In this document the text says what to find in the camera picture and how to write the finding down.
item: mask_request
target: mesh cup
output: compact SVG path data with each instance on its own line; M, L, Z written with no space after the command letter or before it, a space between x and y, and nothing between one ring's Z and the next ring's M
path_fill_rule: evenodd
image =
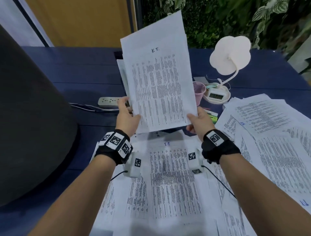
M203 94L206 91L206 86L205 86L205 84L203 84L201 82L193 82L193 88L194 88L195 101L196 101L197 106L198 106L198 105L200 105Z

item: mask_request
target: hand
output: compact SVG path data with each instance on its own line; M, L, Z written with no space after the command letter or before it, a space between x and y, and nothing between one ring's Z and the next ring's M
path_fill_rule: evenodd
M128 109L125 106L125 102L128 100L128 97L122 97L118 101L119 114L117 116L117 125L116 129L122 130L129 137L133 136L137 130L140 115L133 116L130 114L132 109Z
M206 111L200 106L197 107L198 116L188 114L187 117L191 121L192 125L187 126L187 130L193 134L197 134L199 139L203 142L204 135L215 129L212 119Z

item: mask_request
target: dark blue desk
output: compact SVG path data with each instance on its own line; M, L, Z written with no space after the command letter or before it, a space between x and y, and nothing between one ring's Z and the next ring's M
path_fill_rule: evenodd
M99 97L121 97L125 91L114 57L114 48L44 48L24 47L27 54L53 82L68 102L97 105ZM209 64L212 50L190 49L192 75L222 78ZM265 93L286 102L311 118L308 102L311 88L278 52L252 50L250 64L241 70L230 85L232 97ZM202 101L201 105L217 113L221 105ZM96 142L116 122L116 112L92 113L73 109L80 124L78 151L68 169L44 188L0 208L0 235L26 235L64 189L88 165Z

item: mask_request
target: white desk lamp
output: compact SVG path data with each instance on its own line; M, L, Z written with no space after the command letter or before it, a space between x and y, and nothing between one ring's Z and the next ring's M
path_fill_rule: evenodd
M244 36L227 36L217 42L215 50L210 56L211 66L222 75L235 73L225 81L218 78L219 83L211 83L217 87L208 89L207 96L203 96L205 100L213 104L223 104L230 99L231 93L223 84L232 80L239 70L248 65L251 60L250 49L251 42Z

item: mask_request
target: forearm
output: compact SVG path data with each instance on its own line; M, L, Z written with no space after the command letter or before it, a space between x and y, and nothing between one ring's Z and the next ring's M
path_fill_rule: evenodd
M310 235L311 215L242 155L223 155L220 165L258 236Z
M89 235L115 169L115 162L98 155L59 196L32 235Z

